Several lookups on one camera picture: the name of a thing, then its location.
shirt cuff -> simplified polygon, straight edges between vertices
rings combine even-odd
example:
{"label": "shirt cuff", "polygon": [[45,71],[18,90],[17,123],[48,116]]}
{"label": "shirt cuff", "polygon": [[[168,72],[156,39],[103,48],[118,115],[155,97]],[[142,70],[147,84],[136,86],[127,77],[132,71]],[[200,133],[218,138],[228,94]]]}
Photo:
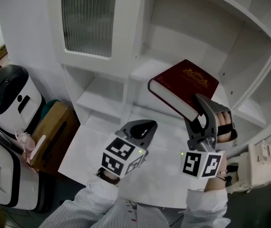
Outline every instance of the shirt cuff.
{"label": "shirt cuff", "polygon": [[212,190],[208,192],[188,190],[186,204],[191,211],[216,212],[223,209],[227,203],[226,189]]}
{"label": "shirt cuff", "polygon": [[96,176],[88,182],[87,188],[107,200],[117,200],[118,187]]}

floor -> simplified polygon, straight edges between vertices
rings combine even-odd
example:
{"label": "floor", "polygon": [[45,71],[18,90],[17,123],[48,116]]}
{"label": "floor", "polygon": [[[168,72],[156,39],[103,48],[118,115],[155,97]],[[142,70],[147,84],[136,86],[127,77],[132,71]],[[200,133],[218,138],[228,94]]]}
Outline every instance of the floor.
{"label": "floor", "polygon": [[[6,208],[6,227],[38,228],[65,200],[73,200],[76,193],[84,186],[67,178],[56,180],[54,199],[48,213]],[[271,228],[271,184],[252,190],[250,193],[236,192],[229,194],[228,210],[225,216],[231,219],[228,228]],[[160,208],[168,223],[173,228],[181,227],[181,209]]]}

cardboard box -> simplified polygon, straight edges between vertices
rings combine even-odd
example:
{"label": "cardboard box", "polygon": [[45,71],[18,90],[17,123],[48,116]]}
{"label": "cardboard box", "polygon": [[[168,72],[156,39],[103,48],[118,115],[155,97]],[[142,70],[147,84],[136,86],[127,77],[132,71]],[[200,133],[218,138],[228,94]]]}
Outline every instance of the cardboard box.
{"label": "cardboard box", "polygon": [[7,52],[6,45],[3,44],[2,46],[0,46],[0,59],[2,59],[7,53],[8,52]]}
{"label": "cardboard box", "polygon": [[57,175],[67,149],[79,128],[71,107],[57,101],[32,134],[37,147],[30,165],[51,175]]}

red book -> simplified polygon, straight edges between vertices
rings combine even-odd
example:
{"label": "red book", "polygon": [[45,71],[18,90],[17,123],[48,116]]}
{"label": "red book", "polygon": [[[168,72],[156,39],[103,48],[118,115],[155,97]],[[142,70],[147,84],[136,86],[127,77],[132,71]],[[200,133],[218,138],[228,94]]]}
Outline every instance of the red book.
{"label": "red book", "polygon": [[219,82],[192,62],[184,60],[148,82],[148,90],[191,122],[199,111],[194,98],[212,98]]}

black wristband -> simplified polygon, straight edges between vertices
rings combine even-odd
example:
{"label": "black wristband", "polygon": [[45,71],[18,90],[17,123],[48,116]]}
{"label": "black wristband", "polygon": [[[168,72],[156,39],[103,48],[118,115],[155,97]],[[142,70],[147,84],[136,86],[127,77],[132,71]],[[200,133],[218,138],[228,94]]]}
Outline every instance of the black wristband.
{"label": "black wristband", "polygon": [[105,176],[104,171],[105,171],[105,169],[103,167],[101,167],[97,171],[97,176],[99,178],[103,179],[104,181],[109,182],[109,183],[111,183],[113,185],[117,185],[121,181],[121,179],[119,177],[117,179],[113,180],[113,179]]}

